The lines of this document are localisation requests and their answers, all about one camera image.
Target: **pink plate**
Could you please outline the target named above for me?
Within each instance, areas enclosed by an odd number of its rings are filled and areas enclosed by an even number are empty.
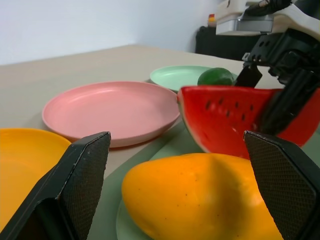
[[[68,90],[42,111],[44,123],[74,141],[99,132],[111,133],[111,147],[153,139],[179,117],[177,95],[145,82],[102,82]]]

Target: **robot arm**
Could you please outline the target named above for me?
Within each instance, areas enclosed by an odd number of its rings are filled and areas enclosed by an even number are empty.
[[[269,73],[285,85],[261,116],[262,133],[282,132],[319,86],[319,12],[318,0],[295,4],[288,0],[226,0],[218,6],[217,35],[261,35],[251,52],[244,54],[235,85],[254,88],[262,77],[257,66],[269,67]]]

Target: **green plate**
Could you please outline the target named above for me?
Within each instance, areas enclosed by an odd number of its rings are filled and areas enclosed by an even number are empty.
[[[203,151],[195,143],[187,129],[184,129],[150,160],[191,153],[203,153]],[[116,216],[116,234],[118,240],[152,240],[134,223],[122,200]]]
[[[196,86],[198,78],[205,71],[212,69],[208,66],[166,66],[154,70],[150,80],[155,84],[178,92],[183,86]]]

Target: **plate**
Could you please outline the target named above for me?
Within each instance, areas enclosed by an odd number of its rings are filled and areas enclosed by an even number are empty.
[[[198,78],[205,71],[212,69],[208,66],[166,66],[154,70],[150,79],[155,84],[178,92],[184,86],[196,86]]]
[[[120,202],[115,224],[117,240],[152,240],[134,223],[123,200]]]
[[[0,129],[0,232],[69,145],[67,139],[49,131]]]
[[[111,133],[111,148],[151,140],[179,117],[177,95],[146,82],[102,82],[77,87],[50,100],[44,123],[71,141]]]

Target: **green lime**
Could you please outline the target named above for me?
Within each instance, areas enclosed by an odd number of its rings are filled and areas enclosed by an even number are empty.
[[[228,85],[234,82],[233,74],[225,68],[216,67],[202,73],[198,78],[198,85]]]

